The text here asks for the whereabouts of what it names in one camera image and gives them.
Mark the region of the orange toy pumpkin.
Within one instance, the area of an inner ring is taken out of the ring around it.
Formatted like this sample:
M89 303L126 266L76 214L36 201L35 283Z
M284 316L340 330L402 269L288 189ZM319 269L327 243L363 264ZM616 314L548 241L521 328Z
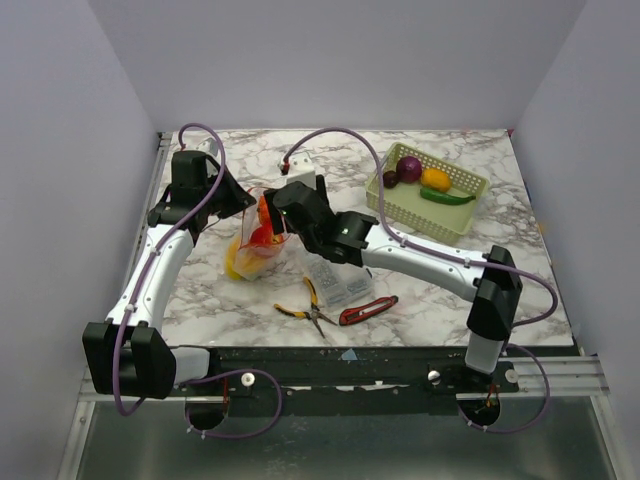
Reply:
M267 201L264 195L262 195L259 198L257 212L258 212L258 220L260 225L271 227L272 223L271 223L270 213L269 213Z

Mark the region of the red toy apple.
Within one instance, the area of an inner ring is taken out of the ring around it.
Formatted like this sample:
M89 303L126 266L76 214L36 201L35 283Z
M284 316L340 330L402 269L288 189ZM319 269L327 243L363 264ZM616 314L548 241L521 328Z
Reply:
M275 235L272 227L260 226L254 230L249 239L249 245L251 247L259 248L275 248L281 245L285 241L282 234Z

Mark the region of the clear zip top bag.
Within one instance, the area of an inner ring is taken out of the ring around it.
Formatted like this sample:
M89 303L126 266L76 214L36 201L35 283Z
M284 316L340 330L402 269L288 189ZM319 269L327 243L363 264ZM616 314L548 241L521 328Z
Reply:
M290 237L274 233L265 192L261 186L249 189L257 204L242 212L241 226L227 248L225 273L233 280L253 281L265 274Z

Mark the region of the yellow toy mango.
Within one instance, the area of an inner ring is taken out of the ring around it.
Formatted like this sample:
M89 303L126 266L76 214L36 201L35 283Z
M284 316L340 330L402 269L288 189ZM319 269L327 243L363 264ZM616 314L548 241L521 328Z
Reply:
M229 244L225 254L225 260L224 260L225 274L232 280L244 279L244 277L234 269L236 255L240 246L240 242L241 242L241 238L239 236L235 236L232 239L231 243Z

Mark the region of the yellow toy bell pepper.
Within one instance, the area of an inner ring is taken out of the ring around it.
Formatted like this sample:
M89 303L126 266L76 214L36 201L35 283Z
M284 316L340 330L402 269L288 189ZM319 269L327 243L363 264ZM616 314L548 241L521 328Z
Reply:
M235 254L233 269L239 275L249 278L267 269L273 251L264 246L243 246Z

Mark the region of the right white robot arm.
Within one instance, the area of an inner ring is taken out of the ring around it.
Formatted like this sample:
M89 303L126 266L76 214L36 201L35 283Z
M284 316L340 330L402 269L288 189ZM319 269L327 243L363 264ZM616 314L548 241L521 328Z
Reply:
M308 252L334 264L398 272L469 301L460 379L474 392L494 383L523 289L508 250L456 250L395 231L380 218L334 212L324 192L300 181L267 190L265 199L274 232L297 235Z

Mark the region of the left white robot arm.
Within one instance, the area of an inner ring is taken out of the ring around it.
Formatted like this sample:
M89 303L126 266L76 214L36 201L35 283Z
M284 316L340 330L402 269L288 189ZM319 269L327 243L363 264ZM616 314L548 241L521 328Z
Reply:
M106 319L88 324L82 335L97 393L164 399L186 382L201 395L220 387L222 372L208 350L166 344L164 313L209 218L229 218L255 202L210 153L172 156L171 182L148 214L144 248L129 283Z

